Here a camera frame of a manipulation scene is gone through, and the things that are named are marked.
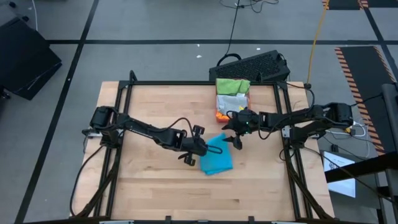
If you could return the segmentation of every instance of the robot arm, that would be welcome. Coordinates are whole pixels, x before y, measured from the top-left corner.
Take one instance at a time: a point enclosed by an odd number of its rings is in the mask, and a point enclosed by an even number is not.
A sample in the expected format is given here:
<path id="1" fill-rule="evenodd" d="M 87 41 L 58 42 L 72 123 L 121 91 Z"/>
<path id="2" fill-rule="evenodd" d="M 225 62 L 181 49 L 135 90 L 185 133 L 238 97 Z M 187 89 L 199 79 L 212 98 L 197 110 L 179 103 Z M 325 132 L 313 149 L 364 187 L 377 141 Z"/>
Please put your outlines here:
<path id="1" fill-rule="evenodd" d="M 156 128 L 150 124 L 131 118 L 128 114 L 119 113 L 113 107 L 97 107 L 90 126 L 102 134 L 101 145 L 115 148 L 120 145 L 119 136 L 124 131 L 131 131 L 141 136 L 154 140 L 156 144 L 164 149 L 176 152 L 186 152 L 178 159 L 184 158 L 184 163 L 194 166 L 195 160 L 192 155 L 204 156 L 208 146 L 200 137 L 205 132 L 203 127 L 195 125 L 193 136 L 187 137 L 186 130 L 168 128 Z"/>
<path id="2" fill-rule="evenodd" d="M 254 131 L 282 130 L 284 138 L 289 138 L 293 147 L 303 147 L 304 142 L 315 134 L 322 137 L 330 128 L 345 129 L 353 125 L 351 107 L 345 103 L 329 103 L 327 105 L 313 105 L 311 108 L 294 111 L 287 114 L 260 112 L 259 114 L 245 108 L 240 112 L 230 112 L 230 120 L 223 129 L 235 131 L 235 137 L 224 139 L 232 142 L 234 147 L 242 149 L 240 136 Z M 312 123 L 300 128 L 290 127 L 307 121 Z"/>

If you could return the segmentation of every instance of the wooden table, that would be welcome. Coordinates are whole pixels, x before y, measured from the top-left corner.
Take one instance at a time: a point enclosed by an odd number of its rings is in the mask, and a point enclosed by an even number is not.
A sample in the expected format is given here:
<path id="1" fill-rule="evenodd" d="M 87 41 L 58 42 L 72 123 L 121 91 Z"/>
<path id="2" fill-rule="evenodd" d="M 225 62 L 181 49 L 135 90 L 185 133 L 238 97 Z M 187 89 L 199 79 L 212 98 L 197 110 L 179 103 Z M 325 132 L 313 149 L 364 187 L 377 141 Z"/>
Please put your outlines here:
<path id="1" fill-rule="evenodd" d="M 104 82 L 97 105 L 113 106 L 117 86 L 118 82 Z M 252 110 L 276 112 L 271 86 L 251 86 L 250 96 Z M 289 96 L 293 110 L 308 107 L 303 89 L 290 86 Z M 282 91 L 280 97 L 285 109 Z M 219 135 L 223 126 L 215 120 L 215 100 L 215 86 L 135 85 L 129 115 L 160 128 L 184 116 L 192 125 L 205 127 L 203 137 L 209 139 Z M 175 128 L 188 129 L 188 126 L 181 122 Z M 98 148 L 99 141 L 99 138 L 88 141 L 84 160 Z M 257 133 L 245 135 L 242 142 L 241 151 L 230 145 L 233 170 L 207 176 L 198 166 L 190 167 L 178 161 L 179 153 L 126 132 L 112 219 L 164 220 L 166 215 L 171 215 L 173 220 L 233 221 L 248 220 L 248 216 L 254 216 L 257 221 L 294 220 L 288 175 L 284 162 L 279 159 L 283 148 L 280 132 L 272 133 L 265 141 Z M 306 146 L 318 150 L 316 140 L 309 139 Z M 75 212 L 85 206 L 98 188 L 104 152 L 95 156 L 81 173 L 73 202 Z M 333 216 L 320 157 L 302 150 L 302 161 L 309 191 Z M 297 192 L 301 216 L 305 217 L 302 194 L 298 188 Z M 101 214 L 104 214 L 107 196 L 105 193 Z"/>

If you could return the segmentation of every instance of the orange and black striped tape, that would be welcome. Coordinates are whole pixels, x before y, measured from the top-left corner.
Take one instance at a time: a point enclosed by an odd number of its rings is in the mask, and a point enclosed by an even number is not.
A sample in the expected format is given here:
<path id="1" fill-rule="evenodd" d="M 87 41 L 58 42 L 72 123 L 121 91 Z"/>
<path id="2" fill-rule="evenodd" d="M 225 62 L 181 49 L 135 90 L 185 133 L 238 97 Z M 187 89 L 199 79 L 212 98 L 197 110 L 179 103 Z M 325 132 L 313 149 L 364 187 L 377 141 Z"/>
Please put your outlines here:
<path id="1" fill-rule="evenodd" d="M 358 0 L 358 4 L 361 9 L 369 7 L 368 0 Z"/>
<path id="2" fill-rule="evenodd" d="M 322 6 L 323 7 L 326 6 L 326 2 L 327 2 L 327 0 L 322 0 Z"/>
<path id="3" fill-rule="evenodd" d="M 377 47 L 375 47 L 375 46 L 373 46 L 373 47 L 374 47 L 374 49 L 376 50 L 376 53 L 378 54 L 381 63 L 383 63 L 384 68 L 386 69 L 386 72 L 387 72 L 388 76 L 390 77 L 391 81 L 397 82 L 396 79 L 395 79 L 395 77 L 392 75 L 392 73 L 391 73 L 390 70 L 388 69 L 388 66 L 387 66 L 387 64 L 386 64 L 386 61 L 384 60 L 383 56 L 381 55 L 379 49 L 378 49 Z"/>
<path id="4" fill-rule="evenodd" d="M 376 128 L 373 126 L 373 122 L 371 117 L 369 116 L 368 109 L 366 109 L 365 104 L 363 104 L 363 99 L 361 94 L 359 93 L 358 87 L 356 86 L 355 79 L 353 75 L 351 74 L 351 70 L 349 69 L 349 66 L 347 64 L 347 61 L 344 58 L 343 52 L 339 47 L 335 48 L 335 52 L 337 54 L 338 61 L 341 65 L 341 68 L 343 69 L 344 76 L 347 79 L 349 88 L 351 89 L 351 92 L 353 94 L 355 102 L 358 103 L 358 109 L 359 113 L 361 114 L 362 118 L 364 119 L 365 124 L 368 125 L 368 134 L 369 137 L 374 144 L 377 154 L 383 155 L 384 154 L 384 148 L 383 145 L 381 144 L 380 138 L 377 135 Z"/>
<path id="5" fill-rule="evenodd" d="M 327 0 L 322 0 L 322 5 L 323 7 L 326 6 L 326 2 Z M 357 0 L 359 8 L 360 9 L 364 9 L 364 8 L 368 8 L 369 7 L 369 3 L 368 0 Z"/>

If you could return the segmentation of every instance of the blue towel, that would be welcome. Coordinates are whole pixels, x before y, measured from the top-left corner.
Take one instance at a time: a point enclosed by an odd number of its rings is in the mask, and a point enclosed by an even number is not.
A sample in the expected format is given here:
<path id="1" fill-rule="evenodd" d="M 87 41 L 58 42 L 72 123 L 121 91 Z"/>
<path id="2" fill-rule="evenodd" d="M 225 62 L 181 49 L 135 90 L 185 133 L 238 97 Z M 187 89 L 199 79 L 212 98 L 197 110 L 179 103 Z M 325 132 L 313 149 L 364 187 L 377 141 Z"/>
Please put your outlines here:
<path id="1" fill-rule="evenodd" d="M 209 146 L 220 147 L 223 150 L 223 153 L 216 154 L 208 151 L 205 156 L 200 158 L 200 169 L 206 175 L 218 174 L 233 168 L 232 156 L 229 152 L 228 143 L 223 141 L 224 138 L 226 138 L 226 135 L 225 133 L 222 133 L 207 142 L 207 145 Z M 219 151 L 219 149 L 211 147 L 209 147 L 209 149 Z"/>

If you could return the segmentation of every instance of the green cloth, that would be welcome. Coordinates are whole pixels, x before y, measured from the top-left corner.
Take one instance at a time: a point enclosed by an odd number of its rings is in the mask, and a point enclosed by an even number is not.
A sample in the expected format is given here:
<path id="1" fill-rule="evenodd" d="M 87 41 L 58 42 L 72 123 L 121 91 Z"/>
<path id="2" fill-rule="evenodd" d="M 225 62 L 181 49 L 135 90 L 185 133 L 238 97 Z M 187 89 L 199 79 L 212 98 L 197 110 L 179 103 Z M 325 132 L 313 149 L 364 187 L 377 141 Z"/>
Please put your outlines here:
<path id="1" fill-rule="evenodd" d="M 217 78 L 216 87 L 218 95 L 235 96 L 237 93 L 248 93 L 249 80 L 233 80 L 229 78 Z"/>

